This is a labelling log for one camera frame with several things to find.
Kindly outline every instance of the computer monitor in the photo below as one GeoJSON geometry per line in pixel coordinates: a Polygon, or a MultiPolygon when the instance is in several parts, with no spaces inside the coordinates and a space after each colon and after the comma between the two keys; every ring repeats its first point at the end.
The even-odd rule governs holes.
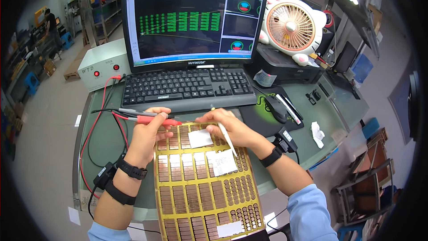
{"type": "Polygon", "coordinates": [[[355,56],[356,49],[351,45],[351,43],[349,43],[349,41],[346,41],[345,47],[337,57],[332,70],[338,73],[345,73],[354,61],[355,56]]]}
{"type": "Polygon", "coordinates": [[[131,72],[251,62],[266,0],[122,0],[131,72]]]}

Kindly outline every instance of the black mouse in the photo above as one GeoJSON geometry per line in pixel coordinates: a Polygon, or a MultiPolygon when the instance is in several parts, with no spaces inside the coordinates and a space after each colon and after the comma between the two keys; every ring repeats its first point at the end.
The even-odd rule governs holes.
{"type": "Polygon", "coordinates": [[[287,108],[279,99],[272,95],[267,95],[265,97],[265,103],[278,122],[282,124],[287,122],[287,108]]]}

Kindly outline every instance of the spacebar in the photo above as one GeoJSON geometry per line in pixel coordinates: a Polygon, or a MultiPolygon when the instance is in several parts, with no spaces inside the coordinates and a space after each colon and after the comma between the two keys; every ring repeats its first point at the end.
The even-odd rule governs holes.
{"type": "Polygon", "coordinates": [[[182,93],[174,93],[174,94],[164,94],[164,95],[154,95],[154,96],[145,96],[144,102],[151,103],[154,101],[164,101],[164,100],[181,100],[183,99],[182,93]]]}

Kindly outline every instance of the cat-shaped fan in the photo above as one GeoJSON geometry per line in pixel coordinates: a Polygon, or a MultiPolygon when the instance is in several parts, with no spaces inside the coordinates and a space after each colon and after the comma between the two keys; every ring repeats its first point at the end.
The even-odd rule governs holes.
{"type": "Polygon", "coordinates": [[[321,43],[325,13],[300,0],[267,0],[259,41],[288,54],[298,65],[321,43]]]}

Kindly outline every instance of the computer screen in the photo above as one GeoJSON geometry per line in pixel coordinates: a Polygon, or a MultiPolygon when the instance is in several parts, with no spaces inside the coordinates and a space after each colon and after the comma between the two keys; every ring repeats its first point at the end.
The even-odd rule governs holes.
{"type": "Polygon", "coordinates": [[[333,70],[338,73],[345,73],[354,61],[355,55],[356,49],[351,45],[351,43],[346,41],[345,47],[337,57],[333,70]]]}
{"type": "Polygon", "coordinates": [[[126,0],[134,67],[251,59],[262,0],[126,0]]]}

